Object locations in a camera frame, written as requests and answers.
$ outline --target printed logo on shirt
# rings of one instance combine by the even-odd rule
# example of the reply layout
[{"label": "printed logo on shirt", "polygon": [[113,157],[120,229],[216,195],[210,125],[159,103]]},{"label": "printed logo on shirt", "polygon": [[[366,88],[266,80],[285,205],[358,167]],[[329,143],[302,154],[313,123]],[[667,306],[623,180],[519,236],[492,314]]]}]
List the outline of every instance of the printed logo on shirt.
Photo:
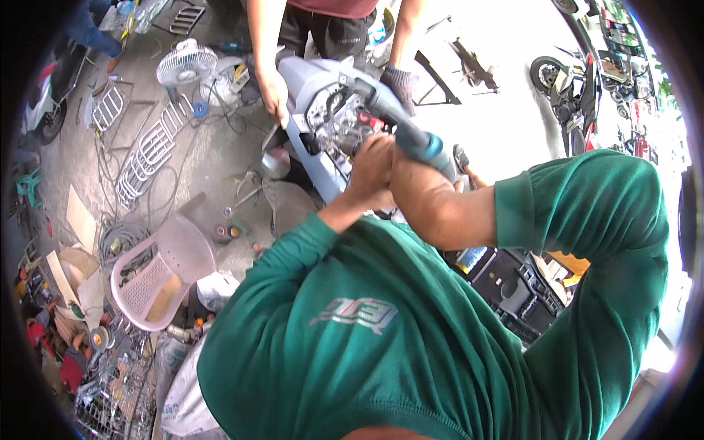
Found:
[{"label": "printed logo on shirt", "polygon": [[337,43],[338,44],[357,44],[358,42],[361,42],[361,38],[342,38],[340,39]]},{"label": "printed logo on shirt", "polygon": [[361,324],[369,327],[375,334],[381,334],[391,320],[396,316],[398,309],[391,303],[374,298],[335,298],[318,313],[316,318],[310,320],[308,325],[319,321],[335,321],[341,324]]}]

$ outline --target green long-sleeve shirt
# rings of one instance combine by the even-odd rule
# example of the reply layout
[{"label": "green long-sleeve shirt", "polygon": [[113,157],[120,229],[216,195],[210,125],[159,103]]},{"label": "green long-sleeve shirt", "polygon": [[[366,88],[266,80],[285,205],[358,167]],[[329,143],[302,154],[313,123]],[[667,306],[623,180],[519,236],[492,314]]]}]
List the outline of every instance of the green long-sleeve shirt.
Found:
[{"label": "green long-sleeve shirt", "polygon": [[312,215],[246,273],[203,347],[201,390],[227,434],[340,439],[392,425],[437,439],[597,439],[658,328],[658,176],[595,151],[494,192],[499,247],[591,261],[527,352],[407,225],[363,218],[338,235]]}]

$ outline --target green plastic stool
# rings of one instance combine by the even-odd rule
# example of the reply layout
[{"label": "green plastic stool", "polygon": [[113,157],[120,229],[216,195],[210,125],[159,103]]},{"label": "green plastic stool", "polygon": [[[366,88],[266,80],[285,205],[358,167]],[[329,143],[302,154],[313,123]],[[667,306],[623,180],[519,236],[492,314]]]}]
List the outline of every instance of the green plastic stool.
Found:
[{"label": "green plastic stool", "polygon": [[33,208],[44,204],[43,201],[40,201],[36,204],[34,203],[34,188],[42,180],[44,180],[44,175],[40,175],[39,177],[34,176],[39,172],[40,169],[42,169],[42,167],[38,167],[30,174],[25,174],[17,178],[17,194],[21,196],[27,196],[27,198],[30,200],[30,206]]}]

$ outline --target motorcycle engine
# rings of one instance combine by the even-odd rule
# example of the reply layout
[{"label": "motorcycle engine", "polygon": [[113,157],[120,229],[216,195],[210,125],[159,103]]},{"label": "motorcycle engine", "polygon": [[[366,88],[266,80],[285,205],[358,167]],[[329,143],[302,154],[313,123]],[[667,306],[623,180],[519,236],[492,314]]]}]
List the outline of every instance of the motorcycle engine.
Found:
[{"label": "motorcycle engine", "polygon": [[305,116],[310,133],[301,138],[309,154],[325,152],[345,176],[364,139],[386,128],[365,108],[362,97],[342,84],[321,89]]}]

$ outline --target black pants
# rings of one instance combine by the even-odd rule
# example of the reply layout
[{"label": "black pants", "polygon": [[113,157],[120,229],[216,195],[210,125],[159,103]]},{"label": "black pants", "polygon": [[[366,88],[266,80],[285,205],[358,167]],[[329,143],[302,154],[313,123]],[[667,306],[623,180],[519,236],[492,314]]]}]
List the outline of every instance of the black pants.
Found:
[{"label": "black pants", "polygon": [[279,45],[295,51],[297,56],[303,56],[310,31],[315,47],[323,58],[341,61],[353,56],[357,65],[364,62],[364,48],[369,40],[367,32],[376,17],[376,10],[365,18],[353,20],[286,5],[279,32]]}]

